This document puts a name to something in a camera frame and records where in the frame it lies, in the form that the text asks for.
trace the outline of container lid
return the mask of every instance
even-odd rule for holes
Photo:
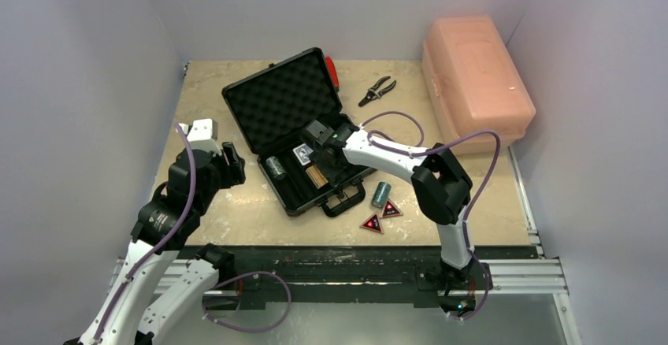
[[[342,107],[319,48],[232,83],[222,94],[254,154],[265,154],[311,121]]]

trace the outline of orange plastic box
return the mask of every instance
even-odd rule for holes
[[[422,72],[446,142],[493,129],[507,147],[524,136],[536,114],[489,17],[436,20],[423,43]],[[494,145],[491,135],[481,135],[452,150],[489,152]]]

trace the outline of wooden table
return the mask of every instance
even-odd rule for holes
[[[422,216],[413,188],[396,177],[375,172],[364,180],[364,202],[336,217],[326,217],[315,207],[302,216],[288,217],[260,172],[257,156],[244,141],[221,89],[229,83],[267,67],[272,61],[192,61],[184,81],[174,120],[191,123],[213,118],[218,122],[218,140],[233,141],[240,156],[247,161],[244,185],[220,191],[198,230],[188,239],[191,245],[218,243],[228,245],[436,245],[436,226]],[[343,112],[353,122],[361,123],[372,115],[398,109],[416,117],[425,129],[425,145],[442,141],[436,118],[425,88],[419,61],[335,61],[339,76],[339,96]],[[397,80],[394,91],[360,108],[357,103],[366,89],[381,76]],[[402,117],[383,117],[366,127],[388,133],[400,143],[416,143],[418,130]],[[183,144],[171,132],[158,170],[156,185],[167,178],[167,168]],[[473,182],[480,183],[491,155],[460,157]],[[383,220],[384,234],[359,228],[372,213],[370,196],[379,181],[392,185],[391,199],[404,212],[402,217]],[[472,241],[476,245],[529,244],[527,228],[518,197],[511,163],[505,150],[494,175],[470,215]]]

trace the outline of case handle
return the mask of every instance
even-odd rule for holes
[[[355,206],[364,200],[364,198],[366,197],[366,191],[364,190],[362,182],[359,181],[356,184],[353,184],[353,186],[357,188],[357,193],[355,193],[351,197],[348,197],[348,199],[346,199],[345,201],[341,201],[341,203],[332,208],[330,208],[327,205],[327,201],[324,201],[320,205],[320,207],[322,207],[322,210],[325,212],[325,215],[327,215],[328,217],[338,217],[340,214],[344,213],[352,206]]]

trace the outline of red triangle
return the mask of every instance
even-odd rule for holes
[[[362,225],[359,226],[360,228],[368,229],[372,232],[376,233],[383,233],[383,228],[380,226],[380,218],[378,217],[378,214],[375,213],[374,215],[371,215],[371,217],[362,223]]]
[[[399,207],[397,207],[393,201],[388,199],[385,206],[383,206],[383,215],[381,217],[385,219],[386,217],[400,217],[402,215],[403,213],[399,210]]]

